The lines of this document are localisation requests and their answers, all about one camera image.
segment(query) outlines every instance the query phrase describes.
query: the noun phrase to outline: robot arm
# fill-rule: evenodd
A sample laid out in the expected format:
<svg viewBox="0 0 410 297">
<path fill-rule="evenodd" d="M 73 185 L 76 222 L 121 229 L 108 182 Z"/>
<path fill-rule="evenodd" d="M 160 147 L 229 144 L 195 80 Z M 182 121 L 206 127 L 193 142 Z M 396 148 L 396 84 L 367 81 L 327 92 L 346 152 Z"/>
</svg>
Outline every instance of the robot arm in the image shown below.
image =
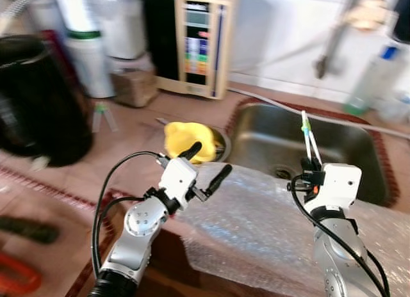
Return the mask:
<svg viewBox="0 0 410 297">
<path fill-rule="evenodd" d="M 353 219 L 346 218 L 349 206 L 356 199 L 360 178 L 359 168 L 345 164 L 324 164 L 322 171 L 305 170 L 302 175 L 306 184 L 315 185 L 318 190 L 317 194 L 311 193 L 305 197 L 306 212 L 339 237 L 366 264 L 368 252 L 358 236 L 357 225 Z M 373 279 L 358 261 L 317 226 L 314 241 L 313 258 L 323 271 L 326 296 L 381 295 Z"/>
<path fill-rule="evenodd" d="M 196 188 L 198 169 L 189 159 L 201 147 L 196 143 L 175 159 L 162 159 L 165 171 L 159 189 L 149 189 L 146 199 L 127 211 L 122 234 L 101 266 L 88 297 L 133 297 L 149 263 L 151 244 L 168 217 L 178 209 L 186 209 L 195 196 L 207 200 L 229 175 L 232 166 L 225 165 L 208 189 Z"/>
</svg>

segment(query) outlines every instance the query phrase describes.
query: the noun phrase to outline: black cylinder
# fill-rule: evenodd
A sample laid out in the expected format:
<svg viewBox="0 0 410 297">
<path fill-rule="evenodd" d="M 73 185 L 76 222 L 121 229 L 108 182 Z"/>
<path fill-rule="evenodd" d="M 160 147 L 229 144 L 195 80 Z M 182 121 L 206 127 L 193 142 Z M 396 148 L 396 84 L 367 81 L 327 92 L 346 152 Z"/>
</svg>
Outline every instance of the black cylinder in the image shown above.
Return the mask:
<svg viewBox="0 0 410 297">
<path fill-rule="evenodd" d="M 0 147 L 47 156 L 51 166 L 81 159 L 92 133 L 58 62 L 32 35 L 0 38 Z"/>
<path fill-rule="evenodd" d="M 187 160 L 191 160 L 197 153 L 201 150 L 202 143 L 200 141 L 196 141 L 188 150 L 180 153 L 178 157 L 185 157 Z"/>
<path fill-rule="evenodd" d="M 113 271 L 103 271 L 88 297 L 135 297 L 137 288 L 131 279 Z"/>
<path fill-rule="evenodd" d="M 398 0 L 394 10 L 398 18 L 392 37 L 398 42 L 410 44 L 410 0 Z"/>
<path fill-rule="evenodd" d="M 329 218 L 346 219 L 345 213 L 343 212 L 343 209 L 340 207 L 338 207 L 337 210 L 333 210 L 333 209 L 327 209 L 326 206 L 320 206 L 320 207 L 317 207 L 316 209 L 313 209 L 310 215 L 318 222 L 321 222 Z"/>
</svg>

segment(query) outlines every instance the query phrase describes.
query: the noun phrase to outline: orange handle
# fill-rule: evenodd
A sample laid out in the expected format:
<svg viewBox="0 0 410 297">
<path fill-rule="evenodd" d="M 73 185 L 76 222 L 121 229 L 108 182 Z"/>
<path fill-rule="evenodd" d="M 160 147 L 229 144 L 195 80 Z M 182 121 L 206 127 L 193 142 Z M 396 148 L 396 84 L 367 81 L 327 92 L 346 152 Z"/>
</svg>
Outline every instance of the orange handle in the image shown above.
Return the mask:
<svg viewBox="0 0 410 297">
<path fill-rule="evenodd" d="M 41 285 L 41 275 L 25 263 L 0 252 L 0 264 L 8 266 L 16 273 L 22 275 L 26 281 L 14 280 L 0 274 L 0 291 L 12 294 L 26 294 L 35 291 Z"/>
</svg>

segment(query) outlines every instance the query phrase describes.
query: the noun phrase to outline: tile backsplash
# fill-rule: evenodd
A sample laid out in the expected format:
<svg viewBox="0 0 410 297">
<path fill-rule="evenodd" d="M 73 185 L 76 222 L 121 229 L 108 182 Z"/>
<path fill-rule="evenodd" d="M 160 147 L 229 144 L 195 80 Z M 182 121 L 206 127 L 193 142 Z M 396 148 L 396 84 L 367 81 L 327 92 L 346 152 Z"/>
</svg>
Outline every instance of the tile backsplash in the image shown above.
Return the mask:
<svg viewBox="0 0 410 297">
<path fill-rule="evenodd" d="M 390 6 L 396 2 L 387 1 Z M 231 72 L 230 80 L 344 102 L 367 63 L 380 53 L 384 44 L 391 41 L 385 34 L 386 29 L 362 33 L 349 28 L 338 47 L 330 72 L 322 80 L 316 79 L 313 65 L 325 50 L 331 27 L 344 2 L 241 0 L 231 56 L 231 68 L 239 71 Z M 301 47 L 305 49 L 288 55 Z M 283 59 L 267 63 L 277 58 Z M 259 67 L 242 70 L 250 65 Z M 409 87 L 410 64 L 392 91 Z"/>
</svg>

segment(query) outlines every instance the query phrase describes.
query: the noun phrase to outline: green lid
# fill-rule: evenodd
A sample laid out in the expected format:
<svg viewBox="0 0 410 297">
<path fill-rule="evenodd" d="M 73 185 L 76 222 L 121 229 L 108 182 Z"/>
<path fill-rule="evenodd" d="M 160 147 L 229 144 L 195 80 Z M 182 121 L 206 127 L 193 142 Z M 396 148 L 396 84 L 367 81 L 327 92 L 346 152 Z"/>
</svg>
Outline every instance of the green lid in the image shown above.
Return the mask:
<svg viewBox="0 0 410 297">
<path fill-rule="evenodd" d="M 345 104 L 343 107 L 344 112 L 350 113 L 351 115 L 361 116 L 367 111 L 368 108 L 358 108 L 350 104 Z"/>
<path fill-rule="evenodd" d="M 86 40 L 95 39 L 101 36 L 100 31 L 73 31 L 69 30 L 69 37 L 73 39 Z"/>
</svg>

